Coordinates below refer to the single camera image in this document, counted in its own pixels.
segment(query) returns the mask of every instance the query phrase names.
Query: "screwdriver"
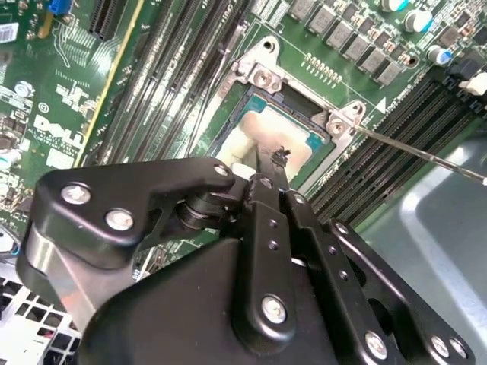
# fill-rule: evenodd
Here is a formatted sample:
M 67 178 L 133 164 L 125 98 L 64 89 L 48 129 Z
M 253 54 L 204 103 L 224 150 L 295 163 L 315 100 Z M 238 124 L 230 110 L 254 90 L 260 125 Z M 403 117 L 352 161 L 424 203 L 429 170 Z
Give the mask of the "screwdriver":
M 435 163 L 436 165 L 443 167 L 449 171 L 452 171 L 454 173 L 459 173 L 469 179 L 473 179 L 479 183 L 481 183 L 484 186 L 487 186 L 487 176 L 480 175 L 478 173 L 475 173 L 471 170 L 464 169 L 463 167 L 460 167 L 456 165 L 455 163 L 451 163 L 450 161 L 446 161 L 443 158 L 440 158 L 438 156 L 434 156 L 433 154 L 429 154 L 428 152 L 421 151 L 417 148 L 411 147 L 407 144 L 404 144 L 402 142 L 396 141 L 392 138 L 386 137 L 385 135 L 382 135 L 380 133 L 376 133 L 373 131 L 370 131 L 364 127 L 361 127 L 359 125 L 355 125 L 354 130 L 362 133 L 363 135 L 366 135 L 370 138 L 377 139 L 380 142 L 383 142 L 385 144 L 388 144 L 389 146 L 399 148 L 402 151 L 405 151 L 409 154 L 413 154 L 414 156 L 417 156 L 419 158 L 422 158 L 425 161 Z

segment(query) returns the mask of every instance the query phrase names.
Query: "capacitor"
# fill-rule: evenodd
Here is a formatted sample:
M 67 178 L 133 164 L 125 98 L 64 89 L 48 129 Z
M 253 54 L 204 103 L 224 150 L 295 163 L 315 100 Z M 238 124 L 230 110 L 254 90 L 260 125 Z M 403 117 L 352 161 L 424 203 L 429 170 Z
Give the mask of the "capacitor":
M 433 14 L 430 11 L 411 10 L 404 18 L 404 27 L 411 33 L 424 33 L 433 25 Z
M 12 165 L 15 165 L 21 158 L 21 153 L 18 150 L 9 150 L 0 154 L 0 170 L 10 170 Z
M 452 52 L 440 46 L 431 46 L 428 49 L 428 59 L 436 66 L 446 66 L 453 58 Z
M 33 86 L 27 81 L 19 81 L 14 86 L 14 91 L 19 97 L 32 97 Z
M 384 11 L 401 11 L 409 4 L 409 0 L 382 0 L 381 4 Z

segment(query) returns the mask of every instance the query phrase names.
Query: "yellow line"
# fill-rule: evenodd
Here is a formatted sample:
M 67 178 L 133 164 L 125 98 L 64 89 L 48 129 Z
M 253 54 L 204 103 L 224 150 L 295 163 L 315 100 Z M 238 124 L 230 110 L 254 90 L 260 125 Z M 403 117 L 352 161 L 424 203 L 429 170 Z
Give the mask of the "yellow line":
M 107 78 L 107 83 L 105 84 L 105 88 L 101 92 L 100 95 L 100 101 L 98 102 L 97 109 L 94 112 L 93 119 L 90 122 L 90 125 L 88 126 L 88 131 L 86 132 L 86 135 L 84 136 L 84 143 L 83 143 L 83 148 L 79 151 L 78 158 L 76 158 L 75 162 L 75 167 L 79 165 L 81 162 L 81 156 L 84 153 L 84 150 L 86 149 L 86 146 L 88 144 L 88 141 L 90 140 L 91 133 L 94 129 L 94 125 L 96 124 L 98 120 L 98 116 L 100 115 L 101 107 L 103 106 L 103 103 L 105 99 L 107 98 L 108 90 L 110 89 L 110 86 L 112 85 L 113 79 L 115 78 L 115 73 L 118 70 L 119 63 L 122 60 L 123 53 L 125 52 L 125 48 L 127 47 L 127 44 L 129 43 L 130 36 L 132 35 L 132 31 L 134 30 L 135 27 L 135 22 L 137 21 L 138 15 L 140 14 L 140 11 L 142 9 L 142 6 L 144 4 L 144 0 L 138 0 L 137 8 L 135 8 L 134 14 L 132 16 L 132 19 L 130 20 L 129 27 L 127 28 L 127 31 L 125 33 L 125 36 L 123 37 L 123 41 L 120 44 L 120 50 L 116 54 L 115 59 L 113 60 L 112 68 L 110 69 L 110 73 L 108 74 Z

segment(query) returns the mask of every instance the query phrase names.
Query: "motherboard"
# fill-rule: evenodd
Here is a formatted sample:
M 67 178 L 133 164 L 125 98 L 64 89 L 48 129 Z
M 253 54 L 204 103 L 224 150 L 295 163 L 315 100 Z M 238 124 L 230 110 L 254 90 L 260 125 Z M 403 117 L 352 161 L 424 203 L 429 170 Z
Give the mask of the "motherboard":
M 51 169 L 259 143 L 357 227 L 428 165 L 343 123 L 445 154 L 487 119 L 486 60 L 486 0 L 0 0 L 0 221 L 23 234 Z

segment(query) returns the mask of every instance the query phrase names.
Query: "silver screw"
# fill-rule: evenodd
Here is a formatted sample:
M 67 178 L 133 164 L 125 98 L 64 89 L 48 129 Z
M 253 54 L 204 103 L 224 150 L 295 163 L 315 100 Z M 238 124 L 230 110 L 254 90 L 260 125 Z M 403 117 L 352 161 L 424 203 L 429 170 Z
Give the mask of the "silver screw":
M 349 230 L 347 230 L 347 227 L 345 227 L 343 224 L 341 223 L 337 223 L 336 224 L 336 228 L 342 232 L 343 234 L 347 234 L 349 232 Z
M 222 165 L 216 165 L 215 171 L 222 176 L 228 176 L 227 169 L 225 169 Z
M 114 230 L 129 230 L 134 225 L 134 219 L 129 212 L 113 209 L 105 217 L 107 224 Z
M 455 351 L 461 356 L 463 357 L 464 359 L 466 359 L 466 351 L 465 349 L 463 348 L 462 344 L 454 339 L 454 338 L 451 338 L 450 339 L 450 344 L 451 344 L 451 347 L 455 349 Z
M 387 359 L 387 348 L 382 339 L 375 333 L 369 331 L 365 334 L 365 342 L 371 353 L 380 360 Z
M 274 297 L 264 297 L 262 300 L 262 311 L 272 323 L 279 324 L 286 320 L 284 304 Z
M 268 189 L 272 189 L 272 181 L 267 179 L 266 177 L 263 177 L 262 179 L 260 179 L 260 182 L 262 183 L 262 185 L 264 185 L 266 188 Z
M 296 198 L 296 202 L 298 202 L 299 204 L 304 204 L 305 200 L 301 195 L 294 194 L 294 197 Z
M 80 185 L 68 185 L 61 190 L 61 196 L 70 204 L 81 205 L 88 203 L 91 193 L 88 189 Z
M 434 349 L 442 356 L 442 357 L 449 357 L 450 352 L 448 351 L 447 345 L 443 342 L 443 340 L 437 336 L 433 336 L 431 338 L 431 342 L 434 346 Z

